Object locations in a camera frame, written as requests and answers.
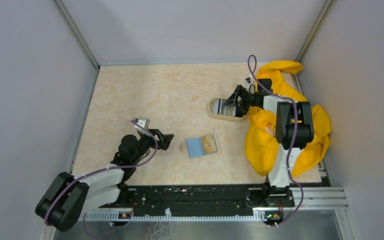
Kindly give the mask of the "beige card holder wallet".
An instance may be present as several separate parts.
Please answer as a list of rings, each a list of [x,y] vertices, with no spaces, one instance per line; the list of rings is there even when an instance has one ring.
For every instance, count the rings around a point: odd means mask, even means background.
[[[217,145],[219,148],[219,152],[215,154],[209,154],[205,155],[203,151],[203,146],[202,146],[202,141],[201,137],[205,135],[210,135],[214,134],[216,137]],[[187,137],[183,140],[183,142],[180,144],[180,149],[185,153],[186,157],[189,159],[198,159],[198,158],[203,158],[211,155],[216,155],[221,152],[221,147],[219,144],[218,137],[215,133],[205,133],[201,134],[198,136],[193,136],[193,137]]]

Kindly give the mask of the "gold credit card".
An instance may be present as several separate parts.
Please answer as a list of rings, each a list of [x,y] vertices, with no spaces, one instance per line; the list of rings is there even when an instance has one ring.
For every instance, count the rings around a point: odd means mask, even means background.
[[[212,155],[219,152],[216,136],[214,134],[207,134],[200,138],[205,155]]]

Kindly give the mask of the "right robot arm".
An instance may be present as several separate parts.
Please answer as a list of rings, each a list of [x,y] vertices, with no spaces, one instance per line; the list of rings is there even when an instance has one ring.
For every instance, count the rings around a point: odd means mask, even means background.
[[[269,111],[275,116],[274,136],[279,144],[274,166],[267,176],[269,187],[262,191],[261,199],[267,206],[275,206],[290,187],[292,170],[298,156],[315,136],[312,107],[308,101],[294,101],[290,97],[274,94],[272,80],[256,80],[257,90],[237,85],[232,95],[222,99],[221,112],[243,117],[251,107]]]

